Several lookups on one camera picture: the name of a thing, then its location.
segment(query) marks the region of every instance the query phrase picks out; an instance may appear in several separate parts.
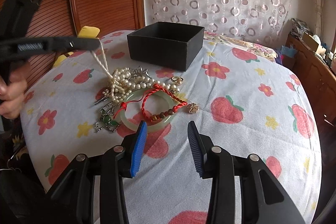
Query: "wooden cabinet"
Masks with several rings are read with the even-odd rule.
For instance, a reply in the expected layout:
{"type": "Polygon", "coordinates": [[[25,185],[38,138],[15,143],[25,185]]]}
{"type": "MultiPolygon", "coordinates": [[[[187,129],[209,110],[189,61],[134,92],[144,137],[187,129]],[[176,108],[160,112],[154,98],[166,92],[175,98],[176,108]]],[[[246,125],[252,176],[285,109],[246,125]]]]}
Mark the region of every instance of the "wooden cabinet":
{"type": "Polygon", "coordinates": [[[336,126],[336,76],[304,43],[288,35],[286,46],[290,45],[298,50],[292,71],[301,81],[313,110],[323,156],[323,151],[336,140],[336,128],[332,126],[336,126]]]}

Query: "silver screw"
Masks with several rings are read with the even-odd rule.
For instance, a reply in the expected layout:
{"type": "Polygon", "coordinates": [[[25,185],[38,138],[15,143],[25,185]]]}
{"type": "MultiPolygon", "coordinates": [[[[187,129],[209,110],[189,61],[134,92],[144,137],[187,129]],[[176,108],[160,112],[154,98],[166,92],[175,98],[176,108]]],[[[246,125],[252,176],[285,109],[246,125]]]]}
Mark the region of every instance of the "silver screw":
{"type": "Polygon", "coordinates": [[[83,160],[85,160],[85,155],[84,155],[84,154],[78,154],[78,155],[76,156],[76,160],[77,160],[77,161],[83,161],[83,160]]]}
{"type": "Polygon", "coordinates": [[[221,153],[222,149],[219,146],[213,146],[211,147],[212,152],[214,153],[221,153]]]}
{"type": "Polygon", "coordinates": [[[117,145],[113,148],[114,152],[120,153],[124,150],[124,148],[121,145],[117,145]]]}
{"type": "Polygon", "coordinates": [[[259,157],[256,154],[252,154],[252,155],[250,155],[250,159],[253,160],[253,161],[258,161],[259,157]]]}

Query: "black box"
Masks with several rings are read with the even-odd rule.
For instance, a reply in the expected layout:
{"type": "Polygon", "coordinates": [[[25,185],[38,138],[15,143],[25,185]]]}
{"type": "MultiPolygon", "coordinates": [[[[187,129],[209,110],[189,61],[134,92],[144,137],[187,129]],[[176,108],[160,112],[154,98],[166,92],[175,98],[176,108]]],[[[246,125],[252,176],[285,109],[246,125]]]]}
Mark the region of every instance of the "black box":
{"type": "Polygon", "coordinates": [[[186,71],[203,46],[204,27],[156,22],[127,35],[131,59],[186,71]]]}

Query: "green gemstone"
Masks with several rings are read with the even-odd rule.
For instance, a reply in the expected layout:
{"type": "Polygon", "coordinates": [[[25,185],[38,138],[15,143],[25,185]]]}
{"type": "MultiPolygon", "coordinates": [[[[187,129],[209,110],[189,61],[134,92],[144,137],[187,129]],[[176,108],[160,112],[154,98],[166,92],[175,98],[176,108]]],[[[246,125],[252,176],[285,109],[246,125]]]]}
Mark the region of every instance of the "green gemstone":
{"type": "Polygon", "coordinates": [[[110,121],[109,124],[112,125],[113,127],[116,127],[119,125],[119,123],[116,120],[110,121]]]}
{"type": "Polygon", "coordinates": [[[111,121],[111,117],[109,115],[106,115],[103,117],[103,123],[108,124],[111,121]]]}

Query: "finger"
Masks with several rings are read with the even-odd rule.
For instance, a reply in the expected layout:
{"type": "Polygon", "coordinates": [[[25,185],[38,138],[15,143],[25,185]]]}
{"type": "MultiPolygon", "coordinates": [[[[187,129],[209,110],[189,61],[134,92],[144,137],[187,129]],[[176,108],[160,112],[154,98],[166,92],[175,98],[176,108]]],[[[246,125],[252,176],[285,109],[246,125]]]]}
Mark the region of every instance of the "finger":
{"type": "Polygon", "coordinates": [[[7,87],[6,93],[4,95],[0,95],[0,100],[12,101],[13,99],[17,98],[19,95],[23,94],[26,88],[27,88],[26,80],[11,83],[7,87]]]}
{"type": "Polygon", "coordinates": [[[5,81],[0,76],[0,95],[4,95],[7,92],[7,85],[5,81]]]}
{"type": "Polygon", "coordinates": [[[17,109],[21,110],[24,98],[25,96],[21,94],[12,101],[3,102],[0,105],[0,115],[3,115],[5,118],[7,118],[9,114],[16,113],[17,109]]]}
{"type": "Polygon", "coordinates": [[[11,83],[14,83],[27,79],[29,72],[30,72],[30,64],[29,62],[26,62],[24,63],[24,65],[20,66],[19,68],[15,69],[10,73],[9,81],[11,83]]]}
{"type": "Polygon", "coordinates": [[[20,115],[20,111],[22,109],[22,105],[20,107],[18,107],[16,110],[14,110],[11,113],[7,113],[5,115],[3,115],[6,119],[15,119],[20,115]]]}

